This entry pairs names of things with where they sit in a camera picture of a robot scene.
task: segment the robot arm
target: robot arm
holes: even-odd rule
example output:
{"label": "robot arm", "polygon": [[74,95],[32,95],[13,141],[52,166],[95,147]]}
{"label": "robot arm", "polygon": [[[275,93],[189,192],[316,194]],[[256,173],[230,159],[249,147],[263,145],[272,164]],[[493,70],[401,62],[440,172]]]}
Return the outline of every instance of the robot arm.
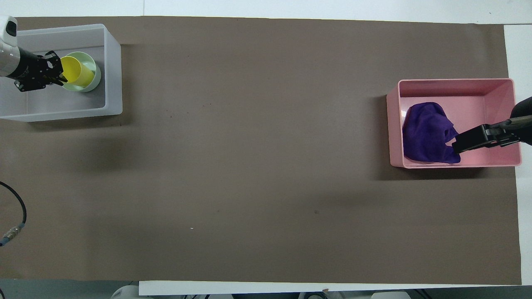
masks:
{"label": "robot arm", "polygon": [[15,80],[21,92],[43,89],[46,85],[63,85],[61,60],[54,51],[44,56],[28,52],[18,46],[16,19],[0,15],[0,77]]}

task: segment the purple cloth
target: purple cloth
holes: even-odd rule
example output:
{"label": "purple cloth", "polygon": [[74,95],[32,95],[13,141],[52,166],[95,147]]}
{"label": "purple cloth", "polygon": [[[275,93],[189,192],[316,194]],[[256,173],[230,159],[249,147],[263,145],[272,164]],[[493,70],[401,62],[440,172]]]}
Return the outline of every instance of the purple cloth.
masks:
{"label": "purple cloth", "polygon": [[404,155],[423,162],[458,163],[460,156],[445,145],[458,132],[440,105],[427,102],[410,107],[403,125]]}

